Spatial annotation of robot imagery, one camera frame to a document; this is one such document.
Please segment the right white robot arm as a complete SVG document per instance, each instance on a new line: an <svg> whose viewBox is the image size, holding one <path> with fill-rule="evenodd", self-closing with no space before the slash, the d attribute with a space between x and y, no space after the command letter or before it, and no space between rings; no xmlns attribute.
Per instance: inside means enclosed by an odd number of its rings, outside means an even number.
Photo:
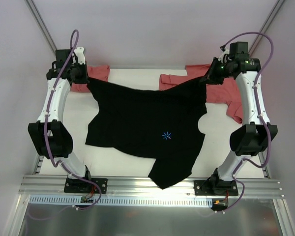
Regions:
<svg viewBox="0 0 295 236"><path fill-rule="evenodd" d="M220 85L232 77L238 88L243 108L241 128L230 136L230 152L224 162L199 187L212 195L229 193L237 195L236 174L246 162L259 153L270 152L270 144L278 133L266 114L261 90L260 61L251 58L247 42L230 44L221 58L214 58L204 76L204 81Z"/></svg>

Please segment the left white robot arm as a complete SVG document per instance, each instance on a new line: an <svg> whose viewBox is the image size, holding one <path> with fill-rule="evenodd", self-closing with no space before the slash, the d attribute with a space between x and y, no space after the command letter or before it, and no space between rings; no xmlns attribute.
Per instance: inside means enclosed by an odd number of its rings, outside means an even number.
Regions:
<svg viewBox="0 0 295 236"><path fill-rule="evenodd" d="M36 122L28 124L28 132L37 153L49 159L54 167L62 167L81 192L92 188L90 172L73 152L73 139L63 124L67 96L73 82L89 81L83 47L56 50L56 60L46 74L47 94Z"/></svg>

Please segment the black t shirt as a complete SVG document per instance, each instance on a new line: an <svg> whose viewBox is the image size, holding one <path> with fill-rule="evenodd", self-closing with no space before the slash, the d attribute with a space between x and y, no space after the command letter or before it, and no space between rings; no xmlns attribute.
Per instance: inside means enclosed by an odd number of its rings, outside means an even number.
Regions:
<svg viewBox="0 0 295 236"><path fill-rule="evenodd" d="M192 173L205 139L198 128L207 113L201 77L173 88L139 90L91 79L99 111L88 125L86 144L154 159L149 178L161 189Z"/></svg>

